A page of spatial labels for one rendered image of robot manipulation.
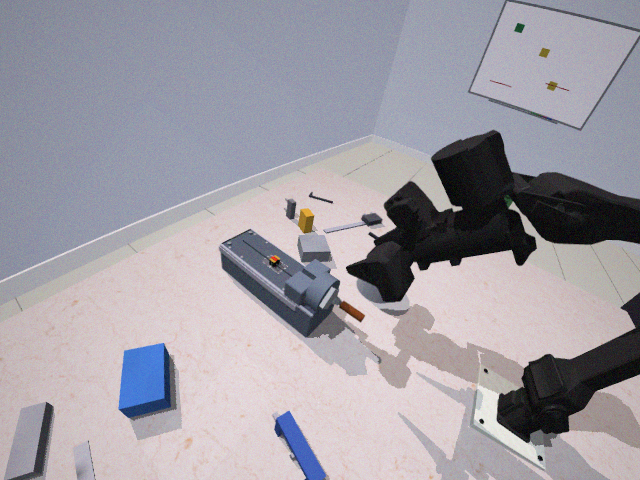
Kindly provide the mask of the blue c-clamp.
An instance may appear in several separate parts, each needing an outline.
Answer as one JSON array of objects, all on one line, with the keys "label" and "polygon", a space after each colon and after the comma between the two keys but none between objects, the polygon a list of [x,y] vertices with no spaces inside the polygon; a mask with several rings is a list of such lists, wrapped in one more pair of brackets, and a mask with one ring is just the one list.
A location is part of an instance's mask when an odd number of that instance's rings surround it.
[{"label": "blue c-clamp", "polygon": [[293,458],[297,459],[299,467],[306,477],[305,480],[323,480],[326,477],[324,470],[303,437],[302,431],[291,415],[290,410],[281,416],[278,412],[272,413],[272,415],[276,422],[274,431],[278,437],[280,435],[283,436],[291,451],[289,457],[291,460]]}]

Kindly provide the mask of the yellow rectangular bar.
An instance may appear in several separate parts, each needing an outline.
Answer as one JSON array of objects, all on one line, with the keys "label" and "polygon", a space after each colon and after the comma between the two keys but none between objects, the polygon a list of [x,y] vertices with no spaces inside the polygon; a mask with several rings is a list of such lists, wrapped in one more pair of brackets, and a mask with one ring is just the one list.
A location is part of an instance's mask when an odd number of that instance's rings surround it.
[{"label": "yellow rectangular bar", "polygon": [[300,210],[298,226],[303,233],[310,233],[312,231],[313,220],[314,214],[309,210],[309,208]]}]

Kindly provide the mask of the blue rectangular block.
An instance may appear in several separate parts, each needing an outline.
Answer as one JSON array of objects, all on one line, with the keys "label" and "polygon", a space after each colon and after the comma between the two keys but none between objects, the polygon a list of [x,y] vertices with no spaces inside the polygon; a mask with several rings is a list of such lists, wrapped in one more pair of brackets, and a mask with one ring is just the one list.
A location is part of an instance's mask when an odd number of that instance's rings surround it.
[{"label": "blue rectangular block", "polygon": [[131,418],[170,408],[169,365],[164,343],[124,350],[118,410]]}]

